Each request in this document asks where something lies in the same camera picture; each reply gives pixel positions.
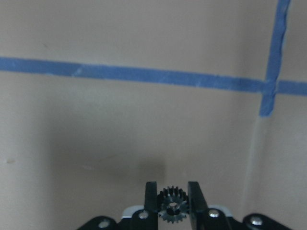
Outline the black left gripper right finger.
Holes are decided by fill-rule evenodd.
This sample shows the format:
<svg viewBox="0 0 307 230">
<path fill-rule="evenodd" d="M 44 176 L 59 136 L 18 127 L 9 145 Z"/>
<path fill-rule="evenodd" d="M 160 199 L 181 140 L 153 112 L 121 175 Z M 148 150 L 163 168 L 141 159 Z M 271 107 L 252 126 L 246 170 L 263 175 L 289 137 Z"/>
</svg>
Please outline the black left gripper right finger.
<svg viewBox="0 0 307 230">
<path fill-rule="evenodd" d="M 198 182 L 188 182 L 189 219 L 193 230 L 204 230 L 208 205 Z"/>
</svg>

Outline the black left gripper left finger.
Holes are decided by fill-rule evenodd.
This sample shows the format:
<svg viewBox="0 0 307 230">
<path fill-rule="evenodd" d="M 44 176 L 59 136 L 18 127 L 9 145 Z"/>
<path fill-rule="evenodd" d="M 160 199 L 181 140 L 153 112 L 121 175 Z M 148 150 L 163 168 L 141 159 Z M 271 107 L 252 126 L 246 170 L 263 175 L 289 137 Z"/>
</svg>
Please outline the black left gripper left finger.
<svg viewBox="0 0 307 230">
<path fill-rule="evenodd" d="M 145 186 L 144 209 L 153 213 L 158 212 L 157 183 L 147 182 Z"/>
</svg>

